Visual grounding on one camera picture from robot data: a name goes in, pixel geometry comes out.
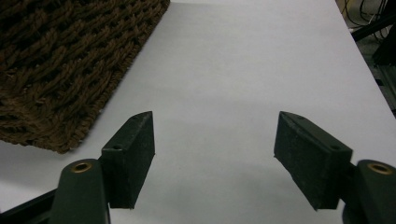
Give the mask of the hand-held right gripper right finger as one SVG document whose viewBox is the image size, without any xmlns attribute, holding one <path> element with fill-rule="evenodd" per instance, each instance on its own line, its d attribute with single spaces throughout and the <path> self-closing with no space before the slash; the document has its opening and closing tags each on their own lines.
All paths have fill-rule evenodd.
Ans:
<svg viewBox="0 0 396 224">
<path fill-rule="evenodd" d="M 396 224 L 396 168 L 381 161 L 350 162 L 353 150 L 300 115 L 281 111 L 275 157 L 313 209 L 344 202 L 344 224 Z"/>
</svg>

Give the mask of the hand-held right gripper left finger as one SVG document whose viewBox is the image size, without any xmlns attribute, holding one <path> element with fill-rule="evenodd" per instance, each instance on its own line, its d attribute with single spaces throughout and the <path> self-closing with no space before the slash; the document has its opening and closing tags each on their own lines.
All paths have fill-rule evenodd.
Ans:
<svg viewBox="0 0 396 224">
<path fill-rule="evenodd" d="M 153 114 L 130 117 L 99 158 L 63 168 L 49 224 L 110 224 L 111 208 L 133 209 L 154 155 Z"/>
</svg>

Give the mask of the brown woven basket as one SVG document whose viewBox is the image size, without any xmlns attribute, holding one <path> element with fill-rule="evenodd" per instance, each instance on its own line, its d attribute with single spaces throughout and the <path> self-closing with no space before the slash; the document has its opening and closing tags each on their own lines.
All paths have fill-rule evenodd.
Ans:
<svg viewBox="0 0 396 224">
<path fill-rule="evenodd" d="M 86 137 L 170 0 L 0 0 L 0 141 Z"/>
</svg>

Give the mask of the black metal stand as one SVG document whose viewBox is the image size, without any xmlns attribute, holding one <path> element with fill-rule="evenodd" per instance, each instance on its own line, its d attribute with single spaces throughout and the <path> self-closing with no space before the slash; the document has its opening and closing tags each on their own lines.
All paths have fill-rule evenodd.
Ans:
<svg viewBox="0 0 396 224">
<path fill-rule="evenodd" d="M 378 83 L 385 89 L 386 100 L 396 117 L 396 12 L 354 31 L 352 37 L 357 43 L 369 37 L 377 41 L 369 64 L 378 73 Z"/>
</svg>

